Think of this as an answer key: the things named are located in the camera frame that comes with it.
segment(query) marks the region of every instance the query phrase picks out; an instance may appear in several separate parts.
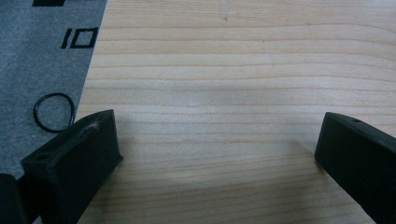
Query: gray fabric mat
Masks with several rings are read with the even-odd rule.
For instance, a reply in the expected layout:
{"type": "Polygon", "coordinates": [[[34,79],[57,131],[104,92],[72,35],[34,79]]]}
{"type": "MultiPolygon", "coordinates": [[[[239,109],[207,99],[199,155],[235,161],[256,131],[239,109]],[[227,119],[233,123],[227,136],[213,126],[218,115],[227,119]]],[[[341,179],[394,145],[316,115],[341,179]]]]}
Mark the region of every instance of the gray fabric mat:
{"type": "MultiPolygon", "coordinates": [[[[70,49],[77,29],[100,27],[106,0],[65,0],[63,7],[32,7],[33,0],[0,1],[0,173],[19,178],[21,159],[56,134],[34,122],[33,107],[43,95],[63,92],[77,109],[93,48],[70,49]],[[72,33],[61,49],[67,29],[72,33]]],[[[87,47],[93,32],[79,32],[87,47]]],[[[65,128],[70,107],[54,97],[39,110],[42,122],[65,128]]]]}

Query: black printed symbol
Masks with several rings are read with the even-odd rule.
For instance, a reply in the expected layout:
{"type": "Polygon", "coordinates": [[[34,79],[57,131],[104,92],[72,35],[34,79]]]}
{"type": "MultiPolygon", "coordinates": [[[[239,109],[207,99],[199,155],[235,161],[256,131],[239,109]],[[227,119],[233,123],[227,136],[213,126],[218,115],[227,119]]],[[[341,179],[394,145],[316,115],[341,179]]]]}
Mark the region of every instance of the black printed symbol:
{"type": "MultiPolygon", "coordinates": [[[[72,29],[67,29],[66,34],[64,35],[64,42],[62,43],[61,49],[67,48],[67,42],[69,40],[70,35],[72,34],[72,29]]],[[[75,34],[72,39],[72,43],[70,44],[70,49],[91,49],[95,46],[96,37],[98,36],[98,28],[88,28],[88,29],[76,29],[75,34]],[[91,33],[91,40],[89,43],[78,44],[78,37],[80,34],[91,33]]]]}
{"type": "Polygon", "coordinates": [[[64,0],[35,0],[32,7],[62,7],[64,0]]]}

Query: light wood panel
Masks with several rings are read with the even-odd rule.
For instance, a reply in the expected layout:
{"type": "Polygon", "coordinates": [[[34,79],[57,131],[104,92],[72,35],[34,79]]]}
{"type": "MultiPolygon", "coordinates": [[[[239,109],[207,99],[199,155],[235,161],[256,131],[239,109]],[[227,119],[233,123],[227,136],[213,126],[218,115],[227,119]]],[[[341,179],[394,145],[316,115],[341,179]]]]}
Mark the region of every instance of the light wood panel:
{"type": "Polygon", "coordinates": [[[395,11],[109,0],[78,116],[124,161],[80,223],[373,223],[313,152],[327,111],[396,135],[395,11]]]}

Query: square symbol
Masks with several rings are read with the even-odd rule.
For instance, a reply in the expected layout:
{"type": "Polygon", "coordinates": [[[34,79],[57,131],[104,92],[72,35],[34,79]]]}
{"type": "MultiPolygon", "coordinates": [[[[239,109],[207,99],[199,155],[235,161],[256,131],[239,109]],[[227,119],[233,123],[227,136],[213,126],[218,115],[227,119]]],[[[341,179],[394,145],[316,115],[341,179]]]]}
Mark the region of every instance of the square symbol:
{"type": "Polygon", "coordinates": [[[98,28],[91,29],[76,29],[75,35],[73,36],[72,43],[70,44],[70,49],[91,49],[95,45],[96,37],[98,35],[98,28]],[[90,43],[78,44],[78,36],[80,33],[92,32],[90,43]]]}

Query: black plastic part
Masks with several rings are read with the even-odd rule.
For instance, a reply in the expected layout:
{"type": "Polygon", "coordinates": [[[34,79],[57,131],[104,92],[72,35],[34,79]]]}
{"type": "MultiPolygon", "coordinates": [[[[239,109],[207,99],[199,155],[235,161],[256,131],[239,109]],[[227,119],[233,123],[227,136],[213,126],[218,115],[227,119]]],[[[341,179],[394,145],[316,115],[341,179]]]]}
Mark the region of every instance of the black plastic part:
{"type": "Polygon", "coordinates": [[[21,161],[26,218],[77,223],[121,160],[113,110],[79,120],[21,161]]]}
{"type": "Polygon", "coordinates": [[[28,223],[17,181],[12,175],[0,174],[0,223],[28,223]]]}
{"type": "Polygon", "coordinates": [[[326,113],[317,162],[376,223],[396,223],[396,139],[351,117],[326,113]]]}

